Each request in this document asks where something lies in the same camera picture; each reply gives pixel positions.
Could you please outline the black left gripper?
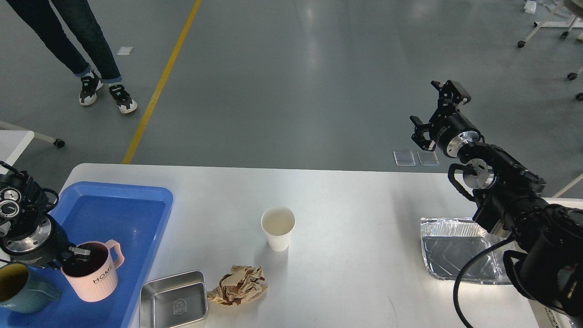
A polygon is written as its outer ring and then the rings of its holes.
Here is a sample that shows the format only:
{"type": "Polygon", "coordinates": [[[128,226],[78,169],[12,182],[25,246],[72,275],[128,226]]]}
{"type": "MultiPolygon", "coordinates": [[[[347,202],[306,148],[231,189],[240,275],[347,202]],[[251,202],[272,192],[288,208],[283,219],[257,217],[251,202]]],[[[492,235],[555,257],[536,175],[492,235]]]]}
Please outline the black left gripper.
{"type": "Polygon", "coordinates": [[[27,236],[3,236],[1,249],[12,262],[52,269],[84,264],[92,257],[91,250],[75,247],[63,227],[49,214],[43,215],[27,236]]]}

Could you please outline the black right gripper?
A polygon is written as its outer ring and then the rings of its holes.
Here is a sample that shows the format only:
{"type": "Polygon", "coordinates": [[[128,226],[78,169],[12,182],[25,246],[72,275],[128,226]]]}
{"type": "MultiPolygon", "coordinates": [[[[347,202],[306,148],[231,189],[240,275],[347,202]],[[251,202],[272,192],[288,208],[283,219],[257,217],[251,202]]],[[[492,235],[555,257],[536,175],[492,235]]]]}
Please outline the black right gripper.
{"type": "Polygon", "coordinates": [[[417,116],[409,117],[414,124],[411,139],[423,151],[434,152],[437,146],[448,158],[458,158],[458,152],[463,146],[481,140],[479,129],[458,110],[469,103],[472,97],[457,81],[432,80],[431,85],[439,92],[437,110],[427,124],[417,116]]]}

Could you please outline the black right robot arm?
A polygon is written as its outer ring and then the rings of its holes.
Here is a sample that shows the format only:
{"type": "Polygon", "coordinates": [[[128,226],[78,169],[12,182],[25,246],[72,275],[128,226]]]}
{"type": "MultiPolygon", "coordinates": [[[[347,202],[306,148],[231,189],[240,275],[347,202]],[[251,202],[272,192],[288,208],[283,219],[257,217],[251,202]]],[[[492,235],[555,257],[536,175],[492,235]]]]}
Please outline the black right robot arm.
{"type": "Polygon", "coordinates": [[[471,101],[456,81],[431,81],[437,108],[424,123],[411,116],[412,141],[423,151],[441,149],[456,162],[448,168],[450,184],[475,203],[473,221],[504,237],[497,247],[515,242],[520,251],[505,251],[506,274],[527,299],[582,321],[582,210],[548,203],[541,197],[546,181],[497,145],[487,143],[461,112],[471,101]]]}

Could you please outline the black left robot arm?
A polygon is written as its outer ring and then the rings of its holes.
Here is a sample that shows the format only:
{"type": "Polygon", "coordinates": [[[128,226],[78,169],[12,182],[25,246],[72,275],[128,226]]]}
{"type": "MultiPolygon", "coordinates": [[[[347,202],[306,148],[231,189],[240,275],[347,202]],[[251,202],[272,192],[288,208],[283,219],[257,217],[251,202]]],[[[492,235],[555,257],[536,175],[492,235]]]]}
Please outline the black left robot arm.
{"type": "Polygon", "coordinates": [[[27,171],[4,161],[1,166],[8,171],[0,179],[1,250],[10,261],[43,269],[87,263],[93,251],[71,243],[49,214],[58,204],[58,193],[40,187],[27,171]]]}

